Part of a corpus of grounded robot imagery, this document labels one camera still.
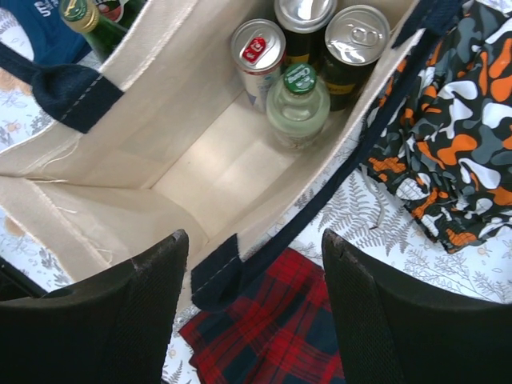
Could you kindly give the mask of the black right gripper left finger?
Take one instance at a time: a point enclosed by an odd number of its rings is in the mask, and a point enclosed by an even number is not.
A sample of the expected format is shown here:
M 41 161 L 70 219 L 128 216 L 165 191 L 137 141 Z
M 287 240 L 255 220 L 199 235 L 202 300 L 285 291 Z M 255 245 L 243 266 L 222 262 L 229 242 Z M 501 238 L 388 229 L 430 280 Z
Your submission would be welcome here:
M 3 383 L 160 383 L 186 271 L 177 230 L 40 298 L 1 303 Z

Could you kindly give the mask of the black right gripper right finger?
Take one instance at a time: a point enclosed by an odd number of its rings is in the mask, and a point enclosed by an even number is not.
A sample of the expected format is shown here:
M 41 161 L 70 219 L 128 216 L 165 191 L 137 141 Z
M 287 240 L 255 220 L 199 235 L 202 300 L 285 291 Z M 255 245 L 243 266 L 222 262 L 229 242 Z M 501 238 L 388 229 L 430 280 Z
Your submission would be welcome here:
M 332 230 L 325 280 L 348 383 L 509 383 L 511 306 L 437 288 Z

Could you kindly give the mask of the beige canvas tote bag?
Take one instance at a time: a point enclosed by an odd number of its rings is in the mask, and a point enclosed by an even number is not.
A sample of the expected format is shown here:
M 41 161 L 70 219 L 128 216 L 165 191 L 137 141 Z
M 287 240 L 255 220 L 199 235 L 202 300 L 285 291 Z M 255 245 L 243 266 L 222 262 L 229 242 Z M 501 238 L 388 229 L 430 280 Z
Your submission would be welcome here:
M 1 153 L 1 208 L 76 281 L 123 262 L 176 230 L 190 239 L 180 308 L 217 252 L 281 252 L 366 156 L 340 155 L 405 57 L 422 66 L 459 1 L 383 1 L 397 23 L 362 96 L 332 116 L 309 150 L 272 138 L 244 95 L 230 40 L 270 1 L 150 1 L 98 69 L 44 67 L 7 46 L 2 68 L 29 83 L 52 117 Z

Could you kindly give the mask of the green Perrier bottle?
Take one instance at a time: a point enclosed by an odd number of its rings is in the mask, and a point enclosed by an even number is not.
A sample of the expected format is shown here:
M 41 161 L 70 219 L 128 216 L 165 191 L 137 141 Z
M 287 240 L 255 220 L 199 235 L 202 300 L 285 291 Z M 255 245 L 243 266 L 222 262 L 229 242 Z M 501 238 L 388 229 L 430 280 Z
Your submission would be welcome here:
M 100 62 L 104 62 L 124 39 L 128 27 L 127 1 L 66 0 L 59 2 L 64 23 L 84 37 Z

